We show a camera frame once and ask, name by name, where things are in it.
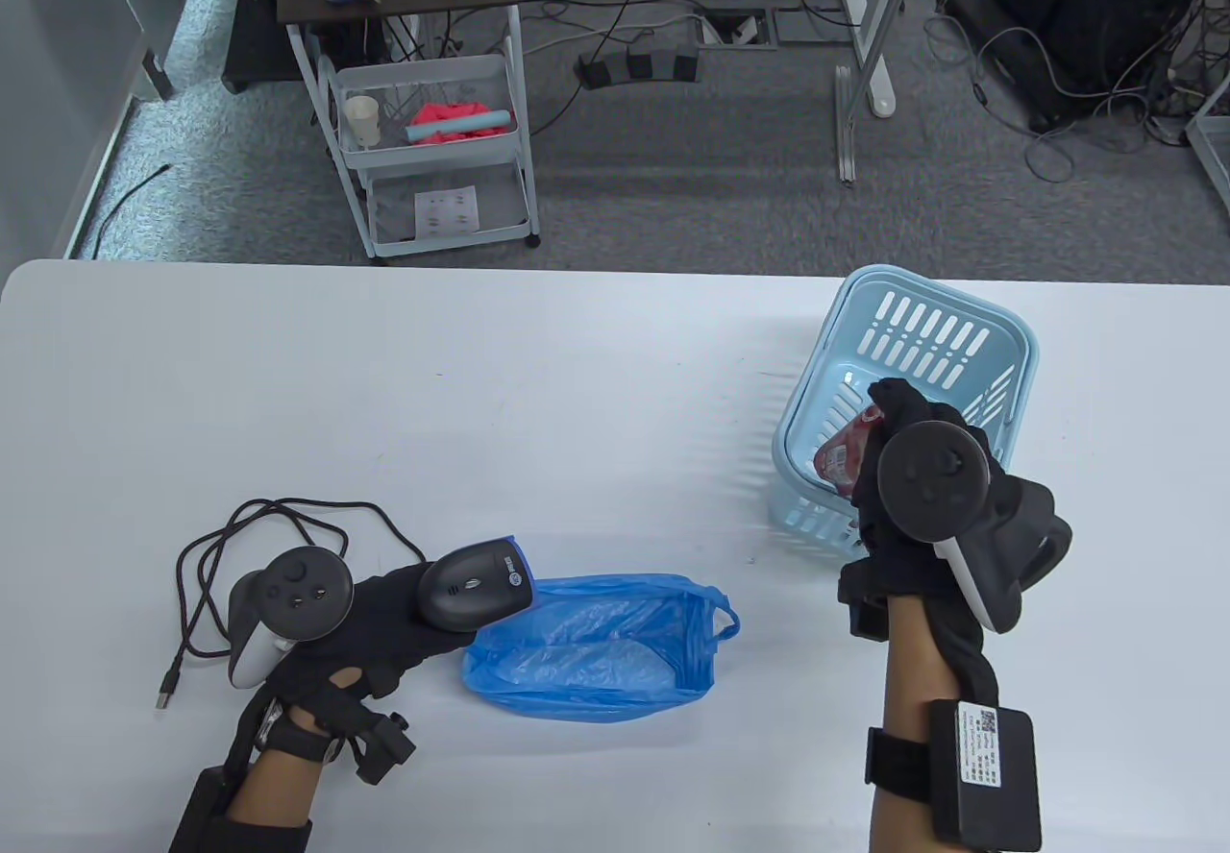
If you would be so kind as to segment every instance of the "light blue tube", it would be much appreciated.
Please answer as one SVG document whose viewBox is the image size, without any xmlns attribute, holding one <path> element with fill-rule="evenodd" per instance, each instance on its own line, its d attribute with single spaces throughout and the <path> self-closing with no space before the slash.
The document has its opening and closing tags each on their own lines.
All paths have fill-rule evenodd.
<svg viewBox="0 0 1230 853">
<path fill-rule="evenodd" d="M 455 121 L 437 121 L 437 123 L 406 127 L 406 138 L 412 143 L 421 143 L 430 137 L 451 137 L 456 133 L 474 133 L 475 129 L 499 129 L 508 127 L 512 121 L 513 116 L 508 111 L 478 112 L 475 116 L 459 116 Z"/>
</svg>

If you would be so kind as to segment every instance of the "scanner logo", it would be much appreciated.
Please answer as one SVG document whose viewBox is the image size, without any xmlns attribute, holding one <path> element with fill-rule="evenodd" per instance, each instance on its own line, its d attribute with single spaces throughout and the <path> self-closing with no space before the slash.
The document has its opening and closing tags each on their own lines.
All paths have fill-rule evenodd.
<svg viewBox="0 0 1230 853">
<path fill-rule="evenodd" d="M 513 585 L 514 588 L 519 588 L 522 586 L 523 577 L 517 571 L 517 566 L 513 564 L 513 559 L 510 559 L 508 555 L 504 555 L 504 565 L 506 567 L 508 567 L 509 585 Z"/>
</svg>

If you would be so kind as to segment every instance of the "blue plastic bag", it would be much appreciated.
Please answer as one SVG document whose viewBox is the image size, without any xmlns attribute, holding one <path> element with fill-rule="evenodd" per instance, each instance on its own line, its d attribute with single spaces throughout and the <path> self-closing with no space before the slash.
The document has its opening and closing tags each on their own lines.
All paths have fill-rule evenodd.
<svg viewBox="0 0 1230 853">
<path fill-rule="evenodd" d="M 509 711 L 627 721 L 700 699 L 739 617 L 717 588 L 675 574 L 540 580 L 530 611 L 478 633 L 465 684 Z M 713 612 L 732 622 L 713 634 Z"/>
</svg>

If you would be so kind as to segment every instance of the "red food package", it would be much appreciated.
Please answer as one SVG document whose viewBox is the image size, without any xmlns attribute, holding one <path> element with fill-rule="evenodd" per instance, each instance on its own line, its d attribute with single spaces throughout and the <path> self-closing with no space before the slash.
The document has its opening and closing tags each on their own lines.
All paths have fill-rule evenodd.
<svg viewBox="0 0 1230 853">
<path fill-rule="evenodd" d="M 854 484 L 859 480 L 867 437 L 883 418 L 884 414 L 877 405 L 868 405 L 822 446 L 812 459 L 815 474 L 830 481 L 846 500 L 854 494 Z"/>
</svg>

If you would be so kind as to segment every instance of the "paper cup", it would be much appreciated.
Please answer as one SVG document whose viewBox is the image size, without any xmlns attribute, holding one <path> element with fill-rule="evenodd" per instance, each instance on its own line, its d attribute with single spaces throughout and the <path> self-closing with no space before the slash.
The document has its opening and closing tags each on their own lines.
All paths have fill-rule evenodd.
<svg viewBox="0 0 1230 853">
<path fill-rule="evenodd" d="M 365 94 L 347 98 L 342 106 L 347 123 L 351 123 L 351 133 L 354 133 L 355 142 L 363 149 L 374 149 L 380 145 L 380 103 Z"/>
</svg>

